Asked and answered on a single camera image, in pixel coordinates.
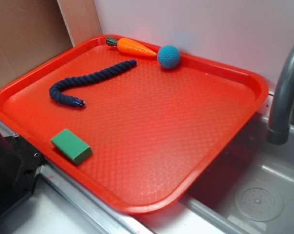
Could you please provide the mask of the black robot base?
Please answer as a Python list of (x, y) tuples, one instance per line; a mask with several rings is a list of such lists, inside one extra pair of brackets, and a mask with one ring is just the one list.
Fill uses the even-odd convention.
[(21, 136), (0, 133), (0, 219), (34, 193), (42, 153)]

